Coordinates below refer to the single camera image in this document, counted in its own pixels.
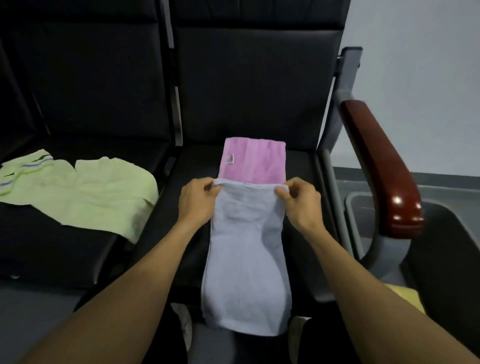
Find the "pink towel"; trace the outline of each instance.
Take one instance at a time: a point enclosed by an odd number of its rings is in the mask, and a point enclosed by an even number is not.
[[[284,142],[227,138],[218,177],[244,183],[283,183],[285,158]]]

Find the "yellow cloth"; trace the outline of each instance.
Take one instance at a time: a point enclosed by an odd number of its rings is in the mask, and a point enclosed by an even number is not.
[[[157,199],[153,175],[118,158],[78,160],[74,168],[39,150],[0,169],[0,202],[32,205],[62,225],[111,231],[132,243]]]
[[[419,293],[416,290],[413,290],[412,288],[407,288],[407,287],[394,286],[393,284],[386,284],[386,283],[385,283],[385,286],[390,288],[393,292],[398,294],[404,300],[407,300],[416,308],[418,308],[420,311],[425,313],[425,309],[423,308],[423,305],[420,302]]]

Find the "brown armrest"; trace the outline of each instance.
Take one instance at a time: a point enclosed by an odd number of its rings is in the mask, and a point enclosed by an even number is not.
[[[420,235],[420,194],[402,158],[367,104],[347,100],[340,115],[372,189],[379,233],[396,239]]]

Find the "left arm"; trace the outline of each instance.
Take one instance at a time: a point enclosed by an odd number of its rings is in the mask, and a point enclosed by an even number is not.
[[[182,188],[179,218],[137,264],[43,338],[20,363],[141,363],[193,234],[212,216],[212,178]]]

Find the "right arm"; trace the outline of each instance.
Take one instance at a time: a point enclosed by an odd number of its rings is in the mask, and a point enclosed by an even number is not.
[[[383,285],[326,231],[320,194],[294,178],[276,194],[310,243],[362,363],[475,363],[480,360],[442,327]]]

